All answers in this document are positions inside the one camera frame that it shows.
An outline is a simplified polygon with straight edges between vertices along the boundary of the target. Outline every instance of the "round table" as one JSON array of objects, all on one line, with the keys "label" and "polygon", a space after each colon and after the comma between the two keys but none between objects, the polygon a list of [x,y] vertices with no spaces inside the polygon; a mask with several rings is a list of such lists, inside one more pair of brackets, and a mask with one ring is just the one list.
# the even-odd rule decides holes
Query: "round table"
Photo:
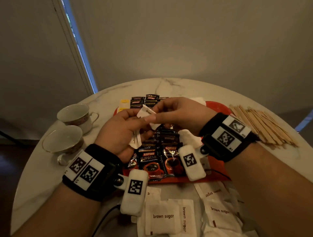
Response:
[{"label": "round table", "polygon": [[[149,93],[158,94],[161,97],[203,97],[206,101],[217,101],[226,106],[241,104],[245,108],[250,106],[256,110],[268,112],[299,143],[299,148],[286,145],[287,149],[268,150],[313,182],[313,149],[285,121],[267,108],[241,94],[216,85],[189,79],[150,78],[126,82],[104,89],[84,99],[81,103],[88,104],[90,111],[100,114],[99,119],[94,123],[91,133],[84,137],[86,144],[93,143],[102,125],[112,117],[120,99],[131,98],[132,96],[145,96]],[[43,138],[60,126],[64,126],[63,123],[56,121]],[[57,164],[55,155],[42,149],[41,143],[43,138],[41,138],[31,154],[18,183],[13,204],[11,233],[14,233],[45,202],[54,188],[61,182],[64,167]],[[167,200],[168,198],[194,200],[197,232],[198,236],[200,236],[200,219],[204,210],[193,184],[159,184],[154,186],[162,189],[161,200]],[[119,199],[120,197],[113,197],[105,201],[99,217],[103,216],[109,208],[117,204]],[[116,225],[117,223],[106,225],[100,236],[120,236],[122,234],[123,236],[136,236],[135,224],[130,224],[123,228],[117,228]]]}]

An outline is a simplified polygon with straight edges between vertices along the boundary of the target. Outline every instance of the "cup handle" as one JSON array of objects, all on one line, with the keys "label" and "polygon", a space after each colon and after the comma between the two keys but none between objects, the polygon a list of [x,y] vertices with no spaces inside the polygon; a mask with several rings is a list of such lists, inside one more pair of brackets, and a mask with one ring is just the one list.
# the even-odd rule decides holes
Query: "cup handle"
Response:
[{"label": "cup handle", "polygon": [[73,157],[70,157],[69,155],[66,155],[65,153],[58,156],[57,162],[61,166],[67,166],[71,161]]},{"label": "cup handle", "polygon": [[97,112],[90,112],[89,116],[91,116],[93,113],[96,113],[98,116],[96,117],[94,121],[91,122],[91,124],[94,124],[94,122],[99,118],[99,113]]}]

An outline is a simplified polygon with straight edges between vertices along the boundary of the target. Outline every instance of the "white porcelain cup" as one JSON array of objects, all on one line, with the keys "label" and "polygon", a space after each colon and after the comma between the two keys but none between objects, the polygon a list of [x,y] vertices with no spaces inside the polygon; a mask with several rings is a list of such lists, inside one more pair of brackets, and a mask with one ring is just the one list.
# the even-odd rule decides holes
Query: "white porcelain cup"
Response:
[{"label": "white porcelain cup", "polygon": [[[93,113],[96,113],[97,117],[94,121],[91,121],[90,116]],[[61,109],[57,114],[57,118],[65,125],[80,127],[83,135],[86,135],[92,130],[92,125],[99,118],[99,114],[97,112],[89,112],[89,106],[86,104],[72,104]]]},{"label": "white porcelain cup", "polygon": [[45,151],[58,155],[59,165],[68,165],[83,145],[83,131],[74,125],[54,130],[42,142]]}]

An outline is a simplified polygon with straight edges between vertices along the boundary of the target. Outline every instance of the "fingernail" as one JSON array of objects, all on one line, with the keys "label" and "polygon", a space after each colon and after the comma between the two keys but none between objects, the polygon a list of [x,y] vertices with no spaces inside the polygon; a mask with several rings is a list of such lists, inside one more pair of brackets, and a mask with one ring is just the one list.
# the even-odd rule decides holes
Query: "fingernail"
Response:
[{"label": "fingernail", "polygon": [[144,119],[146,122],[148,122],[148,123],[152,123],[153,121],[156,120],[156,116],[155,116],[155,114],[151,114],[151,115],[149,115],[149,116],[147,116],[147,117],[144,117],[143,119]]}]

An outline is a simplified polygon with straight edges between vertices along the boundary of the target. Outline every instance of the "black wrist strap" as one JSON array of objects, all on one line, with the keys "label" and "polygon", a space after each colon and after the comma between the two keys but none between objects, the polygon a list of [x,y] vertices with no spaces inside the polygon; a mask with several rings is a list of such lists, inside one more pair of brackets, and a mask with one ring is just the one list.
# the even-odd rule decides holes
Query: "black wrist strap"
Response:
[{"label": "black wrist strap", "polygon": [[[70,189],[86,198],[95,201],[102,201],[105,196],[111,194],[116,189],[113,186],[113,182],[116,176],[118,174],[121,174],[123,163],[116,155],[96,144],[89,145],[86,148],[85,152],[90,155],[92,159],[95,159],[96,161],[99,161],[101,164],[104,165],[102,170],[97,173],[97,176],[94,180],[91,180],[91,178],[84,178],[86,177],[86,172],[88,172],[88,169],[90,169],[90,166],[88,166],[88,164],[91,164],[91,161],[89,161],[89,163],[84,164],[80,168],[80,170],[77,171],[77,176],[73,180],[69,179],[66,176],[65,172],[65,175],[63,175],[62,177],[62,182]],[[77,160],[79,161],[79,159],[80,156],[76,157],[73,162],[67,167],[67,170],[73,170],[73,164],[76,164]],[[91,172],[97,171],[95,168],[91,168]],[[91,184],[87,190],[84,190],[80,186],[75,184],[78,179],[84,179],[88,182],[91,181]]]},{"label": "black wrist strap", "polygon": [[209,154],[224,162],[230,161],[259,140],[246,125],[223,113],[216,114],[208,121],[199,135],[203,137],[202,142]]}]

